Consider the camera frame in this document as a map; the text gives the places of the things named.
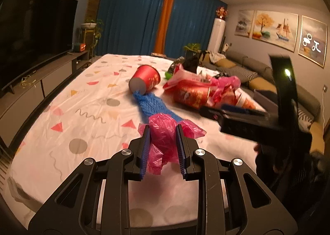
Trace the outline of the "large red paper bucket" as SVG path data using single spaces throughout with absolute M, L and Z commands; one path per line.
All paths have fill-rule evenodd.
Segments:
M 199 110 L 207 104 L 211 86 L 201 82 L 181 80 L 173 93 L 175 102 Z

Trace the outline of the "pink plastic bag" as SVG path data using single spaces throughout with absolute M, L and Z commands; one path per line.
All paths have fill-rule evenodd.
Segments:
M 237 104 L 236 90 L 240 88 L 240 79 L 237 76 L 213 77 L 210 82 L 211 90 L 209 98 L 213 106 Z
M 139 134 L 143 134 L 146 126 L 151 133 L 151 146 L 149 149 L 147 171 L 154 175 L 160 175 L 162 168 L 167 163 L 178 162 L 176 127 L 182 126 L 187 138 L 200 138 L 206 135 L 206 131 L 189 119 L 176 121 L 168 114 L 158 113 L 148 118 L 146 124 L 140 124 Z

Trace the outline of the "blue foam net sleeve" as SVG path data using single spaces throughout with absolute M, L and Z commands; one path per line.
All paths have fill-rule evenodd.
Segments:
M 142 95 L 139 91 L 135 91 L 133 97 L 141 113 L 143 123 L 175 124 L 183 121 L 183 118 L 166 107 L 163 100 L 153 93 Z

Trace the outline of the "small red paper cup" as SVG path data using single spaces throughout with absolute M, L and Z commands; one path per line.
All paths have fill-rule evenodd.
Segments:
M 141 95 L 151 92 L 160 83 L 159 72 L 151 65 L 141 65 L 137 68 L 133 77 L 129 80 L 129 90 L 138 91 Z

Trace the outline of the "white apple paper cup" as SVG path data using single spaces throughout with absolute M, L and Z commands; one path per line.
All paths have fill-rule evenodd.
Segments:
M 243 109 L 252 109 L 252 110 L 256 109 L 254 102 L 251 99 L 249 99 L 246 94 L 238 90 L 235 92 L 235 94 L 237 99 L 237 103 L 236 103 L 237 107 Z

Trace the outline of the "black plastic bag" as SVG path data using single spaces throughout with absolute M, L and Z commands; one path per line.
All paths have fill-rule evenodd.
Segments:
M 182 64 L 184 70 L 197 74 L 197 67 L 199 66 L 198 56 L 187 56 Z

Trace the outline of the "red white plastic bag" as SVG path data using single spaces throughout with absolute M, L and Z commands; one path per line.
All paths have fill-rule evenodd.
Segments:
M 189 72 L 183 68 L 181 63 L 179 63 L 174 68 L 172 77 L 164 84 L 163 89 L 169 90 L 170 88 L 175 87 L 180 81 L 184 80 L 202 84 L 211 84 L 209 78 Z

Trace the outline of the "green foam net sleeve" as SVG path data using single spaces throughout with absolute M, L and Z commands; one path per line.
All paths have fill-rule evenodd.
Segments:
M 169 79 L 172 78 L 173 73 L 174 73 L 174 69 L 175 69 L 174 66 L 170 66 L 169 69 L 165 72 L 165 79 L 166 80 L 169 80 Z

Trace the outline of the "grey sofa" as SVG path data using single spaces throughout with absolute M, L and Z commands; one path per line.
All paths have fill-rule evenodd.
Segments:
M 260 61 L 235 51 L 218 56 L 210 52 L 202 52 L 200 65 L 208 69 L 237 76 L 244 90 L 253 96 L 254 90 L 276 92 L 272 68 Z M 296 86 L 298 93 L 299 119 L 308 129 L 320 130 L 317 117 L 321 110 L 320 102 L 300 85 Z

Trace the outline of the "right framed painting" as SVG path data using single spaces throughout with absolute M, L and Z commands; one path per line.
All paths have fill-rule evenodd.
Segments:
M 308 16 L 302 16 L 298 54 L 324 68 L 327 33 L 325 23 Z

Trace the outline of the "left landscape painting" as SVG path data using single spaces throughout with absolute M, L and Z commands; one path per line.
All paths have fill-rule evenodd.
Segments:
M 255 16 L 254 10 L 239 10 L 238 20 L 234 35 L 249 38 L 254 16 Z

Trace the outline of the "red flower decoration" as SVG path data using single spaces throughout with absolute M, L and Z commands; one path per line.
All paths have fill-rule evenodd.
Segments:
M 221 19 L 225 21 L 226 17 L 228 16 L 228 11 L 224 6 L 222 6 L 216 9 L 215 14 L 217 19 Z

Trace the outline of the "patterned white tablecloth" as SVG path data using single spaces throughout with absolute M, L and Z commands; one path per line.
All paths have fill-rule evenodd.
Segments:
M 164 75 L 171 61 L 104 55 L 67 85 L 21 134 L 3 196 L 23 226 L 84 159 L 108 159 L 139 137 L 144 118 L 128 83 L 144 64 Z M 194 220 L 197 188 L 196 181 L 182 178 L 177 163 L 166 164 L 159 175 L 147 173 L 141 182 L 129 183 L 131 225 Z

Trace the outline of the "orange curtain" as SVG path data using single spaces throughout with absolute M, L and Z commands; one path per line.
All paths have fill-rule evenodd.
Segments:
M 154 44 L 154 52 L 157 54 L 164 54 L 166 34 L 171 18 L 173 3 L 174 0 L 163 0 L 156 40 Z

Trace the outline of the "plant on stand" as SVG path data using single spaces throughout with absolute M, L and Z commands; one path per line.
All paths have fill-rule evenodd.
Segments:
M 82 43 L 85 50 L 88 51 L 89 57 L 96 55 L 96 47 L 102 37 L 104 23 L 101 19 L 86 19 L 81 24 L 79 33 L 81 34 Z

